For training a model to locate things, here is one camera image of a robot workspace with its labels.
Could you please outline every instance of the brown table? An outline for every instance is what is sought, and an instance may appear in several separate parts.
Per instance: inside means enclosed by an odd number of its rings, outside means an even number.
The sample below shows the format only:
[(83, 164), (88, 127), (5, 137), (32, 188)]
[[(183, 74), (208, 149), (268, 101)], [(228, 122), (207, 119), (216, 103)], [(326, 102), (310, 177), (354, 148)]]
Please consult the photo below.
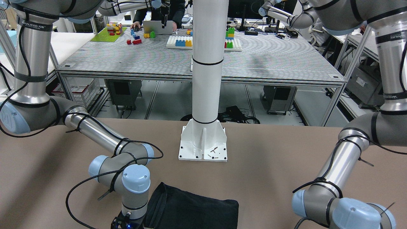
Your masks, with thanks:
[[(227, 163), (177, 159), (181, 128), (178, 121), (103, 119), (131, 139), (160, 147), (164, 158), (149, 164), (150, 194), (163, 181), (192, 193), (239, 202), (239, 228), (292, 229), (300, 219), (291, 210), (291, 191), (315, 178), (336, 141), (339, 128), (269, 126), (225, 123)], [(110, 156), (80, 133), (53, 127), (28, 139), (0, 135), (0, 228), (84, 228), (65, 209), (67, 192), (88, 177), (88, 165), (98, 155)], [(407, 152), (407, 148), (392, 148)], [(407, 228), (407, 156), (371, 146), (358, 162), (344, 196), (391, 208), (398, 228)], [(100, 229), (120, 211), (116, 193), (90, 181), (70, 199), (79, 219)], [(301, 229), (323, 228), (304, 222)]]

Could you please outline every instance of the white plastic basket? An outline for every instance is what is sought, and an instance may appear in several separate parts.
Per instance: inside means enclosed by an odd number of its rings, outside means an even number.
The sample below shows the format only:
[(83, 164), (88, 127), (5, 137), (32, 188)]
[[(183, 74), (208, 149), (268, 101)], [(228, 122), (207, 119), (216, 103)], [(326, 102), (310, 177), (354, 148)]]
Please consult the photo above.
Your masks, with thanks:
[[(98, 79), (92, 78), (74, 78), (70, 84), (71, 91), (74, 96), (74, 101), (79, 105), (87, 108), (100, 90)], [(52, 91), (55, 96), (65, 98), (62, 85), (58, 84)]]

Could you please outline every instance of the green lego brick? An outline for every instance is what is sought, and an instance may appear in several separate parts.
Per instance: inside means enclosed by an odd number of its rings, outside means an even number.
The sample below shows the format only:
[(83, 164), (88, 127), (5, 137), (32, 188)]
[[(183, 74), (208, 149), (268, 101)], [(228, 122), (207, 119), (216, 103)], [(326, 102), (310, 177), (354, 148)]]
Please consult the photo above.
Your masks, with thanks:
[[(122, 27), (123, 33), (126, 31), (126, 29), (127, 29), (127, 27)], [(100, 31), (98, 34), (96, 34), (96, 36), (94, 38), (92, 38), (90, 41), (115, 42), (122, 34), (111, 36), (107, 33), (107, 28), (104, 28), (102, 31)]]

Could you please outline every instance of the white label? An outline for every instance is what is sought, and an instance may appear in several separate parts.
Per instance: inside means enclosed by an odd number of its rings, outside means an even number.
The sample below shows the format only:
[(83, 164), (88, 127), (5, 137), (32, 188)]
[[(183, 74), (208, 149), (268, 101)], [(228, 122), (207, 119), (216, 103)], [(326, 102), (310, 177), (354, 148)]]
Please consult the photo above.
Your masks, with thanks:
[(364, 87), (365, 84), (366, 84), (366, 82), (364, 82), (363, 79), (361, 79), (361, 78), (359, 78), (359, 77), (357, 78), (356, 82), (357, 82), (360, 86), (362, 86), (362, 87)]

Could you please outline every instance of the laptop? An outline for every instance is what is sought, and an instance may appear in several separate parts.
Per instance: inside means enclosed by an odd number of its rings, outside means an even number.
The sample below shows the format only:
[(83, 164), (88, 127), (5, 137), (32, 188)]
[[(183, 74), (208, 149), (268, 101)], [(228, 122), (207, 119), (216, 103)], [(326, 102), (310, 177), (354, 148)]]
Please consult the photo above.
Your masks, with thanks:
[(156, 34), (172, 34), (173, 22), (167, 21), (167, 26), (162, 28), (161, 21), (143, 21), (144, 33), (151, 33), (154, 31)]

